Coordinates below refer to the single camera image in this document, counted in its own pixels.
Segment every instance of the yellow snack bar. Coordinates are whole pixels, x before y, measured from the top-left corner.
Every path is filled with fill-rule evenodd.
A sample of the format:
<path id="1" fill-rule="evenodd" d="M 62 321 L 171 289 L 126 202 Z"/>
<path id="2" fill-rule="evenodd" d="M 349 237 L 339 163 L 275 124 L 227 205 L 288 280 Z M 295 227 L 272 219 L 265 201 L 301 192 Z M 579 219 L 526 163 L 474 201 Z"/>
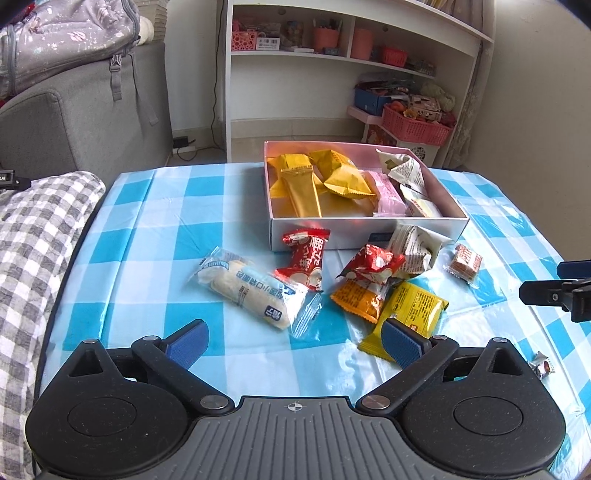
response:
<path id="1" fill-rule="evenodd" d="M 267 159 L 267 163 L 275 168 L 277 172 L 277 181 L 269 188 L 269 195 L 272 199 L 286 198 L 289 196 L 287 186 L 281 178 L 281 170 L 288 170 L 296 167 L 307 167 L 312 165 L 310 163 L 310 157 L 308 155 L 295 153 L 279 155 L 278 157 L 272 157 Z M 328 192 L 328 189 L 322 183 L 322 180 L 318 178 L 316 173 L 313 173 L 314 185 L 316 185 L 316 192 L 318 195 Z"/>
<path id="2" fill-rule="evenodd" d="M 382 325 L 396 315 L 396 318 L 415 332 L 429 338 L 437 326 L 439 317 L 449 302 L 409 282 L 402 282 L 394 289 L 384 305 L 375 329 L 359 344 L 359 350 L 393 362 L 382 347 Z"/>
<path id="3" fill-rule="evenodd" d="M 347 280 L 330 298 L 344 311 L 376 323 L 388 287 L 388 284 L 380 285 L 368 280 Z"/>
<path id="4" fill-rule="evenodd" d="M 324 186 L 331 192 L 358 200 L 374 196 L 361 172 L 344 155 L 334 150 L 318 150 L 309 155 L 324 179 Z"/>
<path id="5" fill-rule="evenodd" d="M 322 217 L 313 175 L 312 165 L 281 170 L 281 177 L 298 217 Z"/>

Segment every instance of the table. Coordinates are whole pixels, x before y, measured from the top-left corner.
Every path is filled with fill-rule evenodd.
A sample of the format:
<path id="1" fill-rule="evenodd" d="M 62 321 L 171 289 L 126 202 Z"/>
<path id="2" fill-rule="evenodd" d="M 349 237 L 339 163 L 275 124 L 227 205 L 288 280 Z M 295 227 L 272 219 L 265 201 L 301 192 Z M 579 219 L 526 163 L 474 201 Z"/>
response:
<path id="1" fill-rule="evenodd" d="M 190 369 L 238 402 L 242 395 L 348 395 L 353 403 L 398 368 L 357 349 L 371 331 L 325 293 L 305 337 L 294 339 L 224 302 L 192 278 L 200 259 L 221 245 L 270 271 L 289 253 L 273 253 L 262 164 L 169 167 L 123 174 L 108 193 L 72 268 L 47 351 L 43 386 L 86 338 L 129 346 L 143 335 L 165 337 L 194 318 L 210 329 L 210 345 Z M 552 468 L 573 480 L 591 458 L 590 323 L 575 324 L 553 307 L 518 298 L 524 280 L 556 278 L 560 256 L 491 182 L 434 170 L 470 216 L 460 241 L 484 257 L 477 289 L 443 264 L 413 280 L 450 306 L 436 332 L 463 346 L 494 336 L 511 340 L 526 359 L 539 350 L 556 373 L 544 383 L 563 412 L 567 439 Z M 328 292 L 355 251 L 327 251 Z"/>

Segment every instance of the orange cup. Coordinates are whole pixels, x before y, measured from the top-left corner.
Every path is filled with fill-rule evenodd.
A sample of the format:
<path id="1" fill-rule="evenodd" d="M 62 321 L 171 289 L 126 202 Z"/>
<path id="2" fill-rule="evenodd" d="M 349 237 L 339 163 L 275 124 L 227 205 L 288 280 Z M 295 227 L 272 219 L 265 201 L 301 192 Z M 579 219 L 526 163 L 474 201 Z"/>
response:
<path id="1" fill-rule="evenodd" d="M 339 43 L 339 31 L 331 28 L 314 29 L 314 51 L 322 53 L 323 48 L 336 48 Z"/>
<path id="2" fill-rule="evenodd" d="M 351 47 L 351 58 L 369 60 L 374 47 L 374 32 L 364 28 L 355 28 L 353 33 L 353 44 Z"/>

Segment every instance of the red basket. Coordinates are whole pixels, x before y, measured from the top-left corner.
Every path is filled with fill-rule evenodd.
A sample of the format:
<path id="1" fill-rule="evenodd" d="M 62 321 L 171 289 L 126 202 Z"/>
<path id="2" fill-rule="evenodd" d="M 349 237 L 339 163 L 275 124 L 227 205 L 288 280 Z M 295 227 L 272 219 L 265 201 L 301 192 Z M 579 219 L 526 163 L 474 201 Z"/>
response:
<path id="1" fill-rule="evenodd" d="M 391 104 L 384 105 L 382 127 L 403 142 L 424 143 L 441 147 L 453 128 L 441 124 L 430 124 L 411 120 L 392 109 Z"/>
<path id="2" fill-rule="evenodd" d="M 382 48 L 382 63 L 387 65 L 392 65 L 394 67 L 404 67 L 407 56 L 408 53 L 398 50 L 397 48 Z"/>
<path id="3" fill-rule="evenodd" d="M 232 32 L 232 51 L 256 50 L 258 32 Z"/>

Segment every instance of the clear plastic wrapper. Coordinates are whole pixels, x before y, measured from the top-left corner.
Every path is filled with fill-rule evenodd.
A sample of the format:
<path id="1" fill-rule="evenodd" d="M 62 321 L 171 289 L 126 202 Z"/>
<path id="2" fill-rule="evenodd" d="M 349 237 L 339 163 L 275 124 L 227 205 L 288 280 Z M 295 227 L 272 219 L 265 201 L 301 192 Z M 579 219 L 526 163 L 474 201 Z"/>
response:
<path id="1" fill-rule="evenodd" d="M 407 206 L 384 173 L 364 170 L 361 172 L 375 197 L 371 199 L 374 216 L 396 217 L 406 214 Z"/>
<path id="2" fill-rule="evenodd" d="M 550 362 L 550 359 L 542 352 L 536 353 L 534 359 L 530 362 L 527 362 L 527 364 L 540 380 L 543 380 L 548 375 L 556 372 L 554 365 L 552 365 Z"/>
<path id="3" fill-rule="evenodd" d="M 320 294 L 287 277 L 257 270 L 246 259 L 215 248 L 195 273 L 197 281 L 276 328 L 299 338 L 320 311 Z"/>
<path id="4" fill-rule="evenodd" d="M 476 277 L 480 271 L 481 263 L 481 255 L 473 252 L 465 245 L 458 244 L 452 260 L 446 263 L 443 268 L 452 275 L 465 280 L 470 286 L 478 288 Z"/>

